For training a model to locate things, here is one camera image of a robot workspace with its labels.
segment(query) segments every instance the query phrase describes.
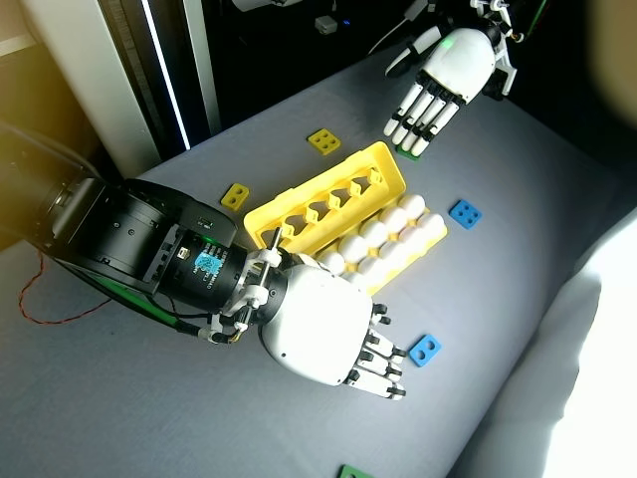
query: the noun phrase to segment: table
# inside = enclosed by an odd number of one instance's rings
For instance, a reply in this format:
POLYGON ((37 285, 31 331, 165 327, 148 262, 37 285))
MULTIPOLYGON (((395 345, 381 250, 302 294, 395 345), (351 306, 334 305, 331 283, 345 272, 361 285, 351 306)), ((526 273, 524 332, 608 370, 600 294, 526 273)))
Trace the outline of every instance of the table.
MULTIPOLYGON (((144 177, 218 203, 250 187, 241 215, 382 139, 413 77, 382 76, 383 52, 299 93, 144 177), (322 157, 306 137, 327 127, 342 147, 322 157)), ((408 191, 442 213, 448 237, 381 290, 409 348, 443 349, 404 366, 407 397, 384 400, 313 383, 271 360, 256 331, 214 347, 120 305, 71 325, 38 327, 16 296, 34 250, 0 254, 0 476, 443 477, 529 341, 616 187, 601 166, 509 102, 479 97, 412 162, 408 191), (471 231, 446 211, 465 198, 471 231)), ((245 234, 240 241, 248 243, 245 234)), ((49 320, 102 296, 51 264, 28 307, 49 320)))

